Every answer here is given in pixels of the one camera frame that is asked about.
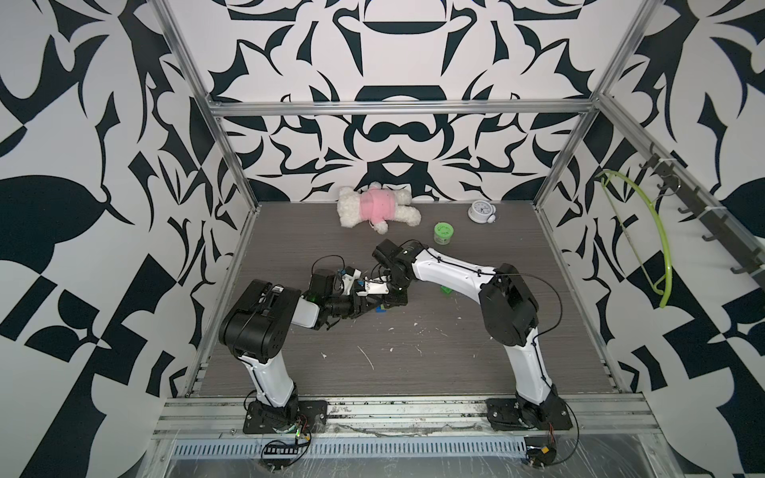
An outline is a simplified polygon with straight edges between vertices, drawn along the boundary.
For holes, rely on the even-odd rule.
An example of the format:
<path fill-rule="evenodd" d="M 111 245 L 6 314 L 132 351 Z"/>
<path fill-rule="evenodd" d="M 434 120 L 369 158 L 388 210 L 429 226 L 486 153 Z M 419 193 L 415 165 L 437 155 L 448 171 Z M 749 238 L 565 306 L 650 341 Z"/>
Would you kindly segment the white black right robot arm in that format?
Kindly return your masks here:
<path fill-rule="evenodd" d="M 479 266 L 448 257 L 418 241 L 380 243 L 373 257 L 388 272 L 388 290 L 414 281 L 444 286 L 479 306 L 488 335 L 504 346 L 515 376 L 516 396 L 541 406 L 554 391 L 539 347 L 539 303 L 525 276 L 509 265 Z"/>

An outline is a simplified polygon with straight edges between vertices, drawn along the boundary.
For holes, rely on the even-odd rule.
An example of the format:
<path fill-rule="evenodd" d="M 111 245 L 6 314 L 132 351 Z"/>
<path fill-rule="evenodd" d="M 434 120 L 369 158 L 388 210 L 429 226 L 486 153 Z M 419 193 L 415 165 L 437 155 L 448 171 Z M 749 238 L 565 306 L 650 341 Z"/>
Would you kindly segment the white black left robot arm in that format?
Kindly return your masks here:
<path fill-rule="evenodd" d="M 398 292 L 400 288 L 392 286 L 388 278 L 363 278 L 353 268 L 318 269 L 305 292 L 254 280 L 226 314 L 218 340 L 247 368 L 255 400 L 289 414 L 297 399 L 297 386 L 282 355 L 290 330 L 331 328 L 342 320 L 388 308 Z"/>

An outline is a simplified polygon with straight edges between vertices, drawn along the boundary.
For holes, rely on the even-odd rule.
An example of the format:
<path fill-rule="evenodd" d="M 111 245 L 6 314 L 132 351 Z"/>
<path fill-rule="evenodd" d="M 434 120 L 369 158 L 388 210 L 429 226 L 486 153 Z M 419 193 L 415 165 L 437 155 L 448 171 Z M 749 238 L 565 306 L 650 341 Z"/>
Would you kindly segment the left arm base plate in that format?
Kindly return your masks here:
<path fill-rule="evenodd" d="M 326 400 L 290 400 L 284 407 L 253 400 L 247 406 L 242 431 L 247 435 L 313 432 L 326 424 L 328 408 Z"/>

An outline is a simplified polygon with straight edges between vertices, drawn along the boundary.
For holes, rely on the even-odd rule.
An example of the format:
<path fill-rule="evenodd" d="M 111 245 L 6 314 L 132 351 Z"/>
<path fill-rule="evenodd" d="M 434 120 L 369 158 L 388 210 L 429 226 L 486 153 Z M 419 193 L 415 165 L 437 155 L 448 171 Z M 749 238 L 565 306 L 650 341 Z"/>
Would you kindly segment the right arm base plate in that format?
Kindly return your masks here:
<path fill-rule="evenodd" d="M 524 398 L 488 398 L 487 420 L 494 430 L 570 430 L 574 427 L 567 404 L 550 394 L 545 402 L 534 404 Z"/>

